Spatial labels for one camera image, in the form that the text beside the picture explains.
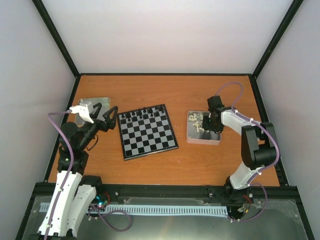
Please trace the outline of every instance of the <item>wooden table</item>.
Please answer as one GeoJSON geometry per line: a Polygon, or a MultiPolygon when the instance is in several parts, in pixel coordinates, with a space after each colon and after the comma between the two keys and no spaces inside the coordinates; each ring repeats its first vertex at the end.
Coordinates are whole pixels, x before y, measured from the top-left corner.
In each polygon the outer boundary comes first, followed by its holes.
{"type": "MultiPolygon", "coordinates": [[[[225,83],[241,82],[244,94],[236,108],[260,120],[247,76],[155,76],[155,75],[84,75],[72,105],[79,99],[109,97],[119,112],[165,104],[179,149],[124,161],[118,126],[99,132],[99,142],[89,152],[85,175],[101,176],[105,184],[216,185],[222,186],[235,172],[241,160],[241,136],[226,127],[218,146],[187,143],[188,111],[207,111],[207,99],[225,83]]],[[[221,91],[222,102],[229,106],[240,87],[230,85],[221,91]]],[[[68,121],[74,121],[71,114],[68,121]]],[[[57,160],[49,177],[55,182],[57,160]]],[[[267,169],[256,182],[279,186],[274,168],[267,169]]]]}

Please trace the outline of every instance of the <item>black metal frame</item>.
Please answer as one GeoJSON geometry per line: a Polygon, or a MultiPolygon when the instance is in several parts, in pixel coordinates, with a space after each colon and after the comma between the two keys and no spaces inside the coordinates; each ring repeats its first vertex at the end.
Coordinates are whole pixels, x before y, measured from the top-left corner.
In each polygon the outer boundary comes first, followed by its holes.
{"type": "MultiPolygon", "coordinates": [[[[278,42],[280,41],[282,35],[289,26],[291,20],[295,16],[299,7],[301,6],[303,0],[293,0],[290,8],[285,14],[282,22],[280,23],[277,31],[275,32],[272,40],[270,41],[267,49],[265,50],[261,60],[259,61],[254,72],[251,73],[81,73],[79,74],[71,56],[69,55],[66,46],[64,45],[54,23],[52,22],[43,2],[41,0],[32,0],[35,7],[37,8],[39,14],[41,15],[45,25],[47,26],[49,32],[51,33],[54,41],[56,42],[58,48],[60,49],[65,61],[70,67],[70,70],[75,76],[75,83],[71,92],[69,102],[67,104],[67,109],[71,107],[75,94],[81,80],[81,76],[85,75],[121,75],[121,76],[248,76],[252,92],[255,98],[255,102],[259,111],[260,118],[263,122],[268,121],[268,115],[259,91],[257,84],[257,78],[261,73],[263,67],[267,63],[269,57],[271,56],[273,50],[276,48],[278,42]]],[[[67,121],[68,116],[64,116],[62,123],[67,121]]],[[[44,177],[44,182],[37,183],[34,187],[32,196],[30,198],[29,204],[27,206],[26,212],[24,214],[21,226],[19,228],[16,240],[20,240],[24,234],[29,215],[31,213],[32,206],[35,201],[36,196],[52,196],[54,192],[54,183],[47,183],[52,170],[52,166],[58,151],[58,138],[54,145],[54,149],[49,161],[49,165],[44,177]]],[[[302,219],[306,234],[310,240],[314,240],[314,236],[303,207],[299,192],[297,187],[289,186],[286,173],[281,159],[275,166],[277,177],[280,186],[278,187],[266,187],[266,191],[269,199],[293,199],[295,200],[300,217],[302,219]]],[[[209,203],[218,203],[223,206],[233,207],[239,203],[229,203],[224,198],[219,197],[219,193],[223,191],[222,186],[169,186],[169,185],[122,185],[122,184],[104,184],[104,190],[109,193],[112,202],[123,202],[129,197],[143,197],[143,198],[190,198],[190,199],[200,199],[209,203]]],[[[250,188],[251,193],[256,198],[264,198],[264,193],[260,188],[250,188]]]]}

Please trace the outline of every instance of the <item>robotic arm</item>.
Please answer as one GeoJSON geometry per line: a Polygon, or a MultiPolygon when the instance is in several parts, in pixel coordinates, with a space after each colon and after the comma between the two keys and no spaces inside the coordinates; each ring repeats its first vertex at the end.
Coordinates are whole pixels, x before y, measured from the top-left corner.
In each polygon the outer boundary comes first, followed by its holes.
{"type": "Polygon", "coordinates": [[[58,174],[52,200],[38,234],[31,235],[30,240],[75,240],[90,203],[97,195],[103,194],[102,180],[99,176],[83,176],[89,157],[85,151],[86,147],[98,131],[107,132],[116,126],[118,107],[105,112],[102,115],[104,121],[96,119],[101,108],[101,103],[94,106],[91,106],[91,103],[80,103],[70,107],[71,113],[79,113],[85,121],[81,127],[74,122],[66,122],[60,128],[71,145],[73,164],[68,172],[70,151],[64,139],[60,137],[58,174]]]}
{"type": "MultiPolygon", "coordinates": [[[[243,117],[236,109],[225,107],[220,96],[212,96],[207,100],[209,116],[203,117],[205,130],[221,133],[224,127],[229,127],[241,135],[242,163],[234,174],[226,180],[228,195],[234,190],[246,189],[252,180],[261,175],[261,170],[271,165],[277,152],[274,144],[268,136],[253,123],[253,119],[243,117]]],[[[270,122],[256,122],[260,124],[277,142],[274,126],[270,122]]]]}

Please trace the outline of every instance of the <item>white enclosure wall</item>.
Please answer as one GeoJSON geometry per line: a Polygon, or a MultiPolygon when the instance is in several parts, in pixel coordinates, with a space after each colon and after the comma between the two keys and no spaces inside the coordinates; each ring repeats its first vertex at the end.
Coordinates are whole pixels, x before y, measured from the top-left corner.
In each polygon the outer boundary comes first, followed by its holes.
{"type": "Polygon", "coordinates": [[[320,239],[320,1],[304,1],[258,77],[289,183],[320,239]]]}
{"type": "Polygon", "coordinates": [[[44,0],[81,73],[253,73],[292,0],[44,0]]]}
{"type": "Polygon", "coordinates": [[[0,78],[0,239],[12,240],[57,137],[47,113],[75,80],[31,0],[0,3],[0,78]]]}

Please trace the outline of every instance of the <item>checkered pattern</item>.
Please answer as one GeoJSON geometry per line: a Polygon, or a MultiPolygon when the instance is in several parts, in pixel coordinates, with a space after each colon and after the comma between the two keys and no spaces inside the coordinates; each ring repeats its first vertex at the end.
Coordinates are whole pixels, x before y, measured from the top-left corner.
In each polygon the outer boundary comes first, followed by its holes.
{"type": "Polygon", "coordinates": [[[178,148],[164,104],[118,114],[124,160],[178,148]]]}

